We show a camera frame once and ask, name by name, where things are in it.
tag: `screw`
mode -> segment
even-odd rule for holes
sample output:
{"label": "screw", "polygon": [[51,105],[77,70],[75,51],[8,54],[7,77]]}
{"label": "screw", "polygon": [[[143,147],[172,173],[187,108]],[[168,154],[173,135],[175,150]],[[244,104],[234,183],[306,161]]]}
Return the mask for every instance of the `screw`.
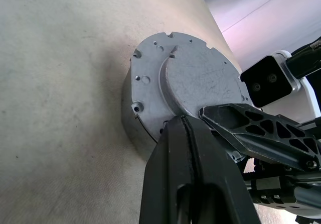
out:
{"label": "screw", "polygon": [[285,167],[284,167],[284,170],[285,170],[285,171],[291,171],[291,170],[292,170],[292,168],[291,168],[291,167],[289,167],[289,166],[285,166]]}
{"label": "screw", "polygon": [[276,75],[273,73],[273,74],[270,74],[268,77],[267,77],[267,80],[271,83],[274,83],[277,81],[277,77]]}
{"label": "screw", "polygon": [[261,85],[258,83],[255,83],[253,84],[252,88],[255,92],[258,92],[259,90],[261,90]]}
{"label": "screw", "polygon": [[315,169],[317,167],[317,163],[314,160],[308,160],[306,165],[309,169]]}

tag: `mounting hole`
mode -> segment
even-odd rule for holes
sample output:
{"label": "mounting hole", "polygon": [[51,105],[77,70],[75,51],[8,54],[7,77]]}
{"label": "mounting hole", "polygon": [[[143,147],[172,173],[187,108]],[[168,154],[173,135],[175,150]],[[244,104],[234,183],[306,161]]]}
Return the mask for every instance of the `mounting hole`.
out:
{"label": "mounting hole", "polygon": [[150,78],[147,77],[147,76],[143,76],[143,77],[141,77],[141,81],[142,81],[144,84],[149,84],[149,83],[150,83]]}
{"label": "mounting hole", "polygon": [[134,54],[133,54],[133,57],[135,57],[135,58],[141,58],[141,52],[140,52],[139,50],[135,49]]}
{"label": "mounting hole", "polygon": [[135,114],[138,114],[138,113],[141,113],[143,110],[144,110],[144,106],[142,105],[141,102],[137,101],[137,102],[134,102],[132,105],[131,105],[132,109],[134,110]]}

